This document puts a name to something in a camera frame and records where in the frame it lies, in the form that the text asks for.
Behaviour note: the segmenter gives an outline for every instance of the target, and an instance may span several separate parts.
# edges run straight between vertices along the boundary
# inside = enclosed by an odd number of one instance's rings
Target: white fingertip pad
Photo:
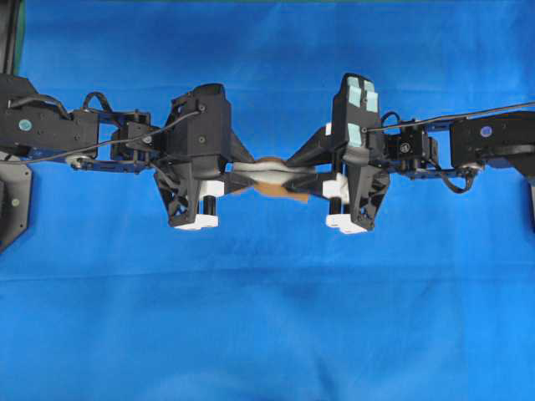
[[[195,221],[182,226],[176,226],[178,230],[197,231],[201,228],[212,228],[219,226],[219,217],[212,215],[196,215]]]
[[[216,198],[225,195],[225,183],[218,180],[201,181],[199,199],[202,199],[207,195],[215,196]]]
[[[365,228],[354,224],[350,214],[328,215],[325,224],[331,228],[338,228],[342,234],[359,234],[368,232]]]
[[[348,177],[337,173],[336,180],[325,180],[322,195],[327,198],[340,198],[344,205],[349,203]]]

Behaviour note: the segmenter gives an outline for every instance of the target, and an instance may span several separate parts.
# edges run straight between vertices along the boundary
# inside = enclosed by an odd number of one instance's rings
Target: circular label
[[[401,153],[409,153],[410,152],[410,145],[404,142],[400,145],[400,152]]]
[[[492,135],[492,127],[489,127],[488,125],[486,125],[483,128],[481,128],[481,131],[479,131],[479,133],[481,134],[483,138],[488,138],[489,136]]]

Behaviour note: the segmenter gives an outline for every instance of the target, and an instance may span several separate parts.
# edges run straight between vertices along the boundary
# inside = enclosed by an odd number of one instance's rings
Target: wire
[[[432,161],[431,163],[435,166],[436,171],[439,172],[442,178],[442,181],[448,187],[448,189],[451,190],[452,192],[455,192],[456,194],[464,194],[465,192],[468,192],[471,189],[472,185],[474,184],[474,179],[476,179],[476,175],[473,173],[467,174],[463,177],[465,179],[465,187],[461,188],[460,186],[457,186],[450,181],[450,179],[448,178],[448,176],[442,169],[441,165]]]
[[[435,123],[437,121],[444,121],[446,119],[465,119],[468,117],[477,117],[478,115],[497,113],[498,111],[506,111],[506,110],[511,110],[511,109],[523,109],[526,107],[533,107],[533,106],[535,106],[535,102],[520,103],[520,104],[511,105],[511,106],[497,107],[495,109],[474,111],[471,113],[442,115],[440,117],[434,117],[432,119],[423,119],[422,121],[414,121],[410,123],[395,124],[395,125],[386,125],[385,127],[378,127],[378,128],[368,128],[368,129],[365,129],[365,131],[376,132],[376,131],[384,131],[385,129],[414,127],[417,125],[425,125],[425,124]]]
[[[91,92],[90,94],[87,94],[84,99],[84,104],[82,105],[83,109],[89,110],[89,103],[91,102],[92,98],[97,98],[97,100],[99,101],[100,106],[102,107],[102,110],[99,111],[107,111],[108,113],[113,113],[113,110],[110,106],[110,102],[102,92]]]
[[[84,148],[78,148],[78,149],[75,149],[75,150],[70,150],[68,152],[58,153],[56,155],[42,157],[40,159],[17,160],[17,161],[0,160],[0,165],[30,165],[30,164],[33,164],[33,163],[40,163],[42,161],[56,160],[56,159],[63,158],[63,157],[66,157],[66,156],[77,155],[78,153],[84,153],[84,152],[87,152],[89,150],[97,149],[97,148],[100,148],[100,147],[106,146],[106,145],[129,144],[130,142],[136,142],[137,140],[141,140],[143,138],[146,138],[147,136],[153,136],[153,135],[161,134],[162,132],[165,132],[168,129],[173,128],[175,125],[177,125],[178,123],[180,123],[184,119],[187,119],[187,118],[189,118],[189,117],[191,117],[193,115],[197,115],[197,114],[200,114],[200,113],[201,113],[201,111],[192,111],[192,112],[190,112],[188,114],[184,114],[184,115],[180,116],[179,118],[177,118],[172,123],[169,123],[168,125],[166,125],[165,127],[157,129],[156,131],[149,132],[147,134],[137,135],[134,138],[128,138],[126,140],[106,140],[105,142],[100,142],[99,144],[96,144],[96,145],[86,146]]]
[[[9,100],[8,109],[14,109],[32,102],[52,103],[58,108],[59,113],[63,116],[64,119],[71,119],[63,103],[61,103],[56,98],[53,98],[52,96],[48,96],[47,94],[31,94],[29,96],[26,96],[25,98]]]
[[[386,121],[391,115],[394,115],[394,116],[396,117],[396,119],[398,120],[398,124],[400,123],[400,121],[401,121],[400,115],[397,114],[395,111],[389,111],[388,113],[386,113],[385,115],[383,115],[383,117],[381,117],[381,127],[384,127],[384,126],[385,126],[385,121]]]

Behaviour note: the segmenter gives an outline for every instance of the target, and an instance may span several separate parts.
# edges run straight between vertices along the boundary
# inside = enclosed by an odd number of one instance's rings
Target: blue cloth backdrop
[[[100,90],[158,125],[172,98],[221,82],[251,153],[286,158],[330,120],[346,72],[406,119],[535,99],[534,12],[28,0],[20,74],[69,109]],[[0,256],[1,400],[535,395],[535,233],[515,170],[465,195],[394,176],[375,231],[343,236],[326,202],[252,190],[219,202],[217,229],[174,231],[150,171],[32,168],[31,226]]]

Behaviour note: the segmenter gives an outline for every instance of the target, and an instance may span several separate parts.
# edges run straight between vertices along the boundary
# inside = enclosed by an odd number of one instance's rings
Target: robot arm
[[[99,109],[89,106],[93,99]],[[217,198],[255,186],[295,199],[322,197],[329,201],[327,226],[345,234],[371,231],[392,174],[438,178],[460,194],[490,165],[513,167],[535,185],[535,113],[489,115],[530,105],[423,121],[398,117],[397,124],[385,126],[397,114],[381,118],[374,84],[346,74],[333,99],[331,123],[288,160],[254,160],[232,130],[231,105],[221,84],[202,85],[173,99],[166,124],[158,128],[150,113],[115,111],[101,93],[88,94],[80,109],[68,112],[27,79],[0,74],[0,250],[26,229],[31,188],[26,165],[41,161],[115,173],[153,169],[174,228],[218,226]],[[110,140],[99,141],[101,124],[115,127]],[[385,132],[392,129],[399,133]],[[438,142],[429,136],[438,130],[450,131],[451,169],[441,168]],[[110,145],[108,160],[98,158],[104,145]],[[233,164],[230,171],[228,164]],[[331,168],[319,173],[317,165]],[[451,177],[464,178],[466,186],[457,187]],[[280,190],[272,191],[274,185]]]

